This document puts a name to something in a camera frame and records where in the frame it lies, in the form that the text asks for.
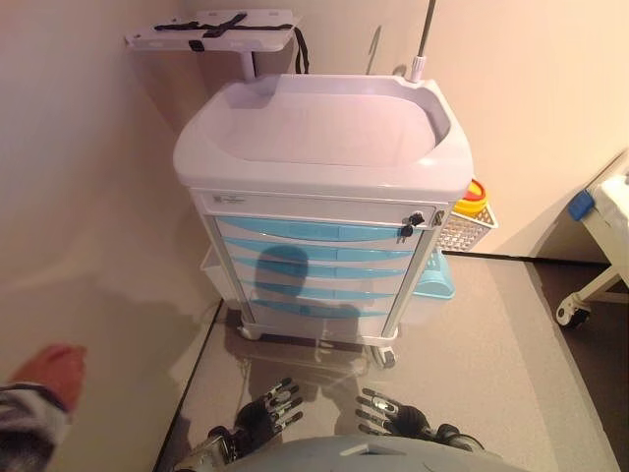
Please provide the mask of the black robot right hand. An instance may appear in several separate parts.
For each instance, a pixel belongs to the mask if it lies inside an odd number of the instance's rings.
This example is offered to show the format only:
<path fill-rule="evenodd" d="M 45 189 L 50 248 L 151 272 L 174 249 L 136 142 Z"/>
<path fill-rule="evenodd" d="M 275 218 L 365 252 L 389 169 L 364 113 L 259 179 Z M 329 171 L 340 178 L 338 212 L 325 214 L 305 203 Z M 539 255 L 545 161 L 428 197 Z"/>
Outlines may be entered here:
<path fill-rule="evenodd" d="M 402 437 L 430 441 L 434 430 L 426 415 L 417 407 L 403 404 L 379 391 L 366 388 L 356 397 L 359 429 L 377 436 Z"/>

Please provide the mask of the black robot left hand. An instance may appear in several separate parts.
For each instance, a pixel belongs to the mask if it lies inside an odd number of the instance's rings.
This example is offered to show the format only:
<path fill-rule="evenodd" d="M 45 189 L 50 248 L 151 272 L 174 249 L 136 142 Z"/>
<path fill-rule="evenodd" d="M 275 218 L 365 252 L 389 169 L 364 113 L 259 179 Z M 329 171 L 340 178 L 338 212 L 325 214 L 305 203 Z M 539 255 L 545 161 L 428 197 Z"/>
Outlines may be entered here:
<path fill-rule="evenodd" d="M 303 418 L 299 390 L 291 378 L 284 378 L 238 412 L 234 440 L 240 453 L 257 450 Z"/>

